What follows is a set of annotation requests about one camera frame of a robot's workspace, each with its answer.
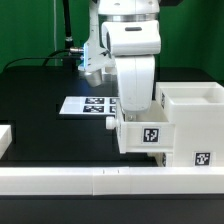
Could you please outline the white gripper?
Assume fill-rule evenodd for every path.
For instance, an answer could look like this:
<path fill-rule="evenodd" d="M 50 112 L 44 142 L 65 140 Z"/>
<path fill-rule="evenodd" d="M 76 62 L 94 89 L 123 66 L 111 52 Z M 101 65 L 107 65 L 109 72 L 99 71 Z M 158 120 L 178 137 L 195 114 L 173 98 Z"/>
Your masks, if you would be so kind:
<path fill-rule="evenodd" d="M 116 57 L 118 91 L 125 120 L 134 122 L 135 113 L 146 112 L 152 102 L 155 58 L 149 56 Z"/>

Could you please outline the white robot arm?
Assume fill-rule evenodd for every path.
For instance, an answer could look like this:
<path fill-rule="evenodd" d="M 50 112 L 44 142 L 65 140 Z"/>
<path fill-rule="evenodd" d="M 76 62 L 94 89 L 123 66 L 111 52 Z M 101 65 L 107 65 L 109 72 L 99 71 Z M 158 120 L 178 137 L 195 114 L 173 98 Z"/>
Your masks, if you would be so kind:
<path fill-rule="evenodd" d="M 119 104 L 133 121 L 152 103 L 155 56 L 161 51 L 157 15 L 165 0 L 89 0 L 90 34 L 79 69 L 88 83 L 117 76 Z"/>

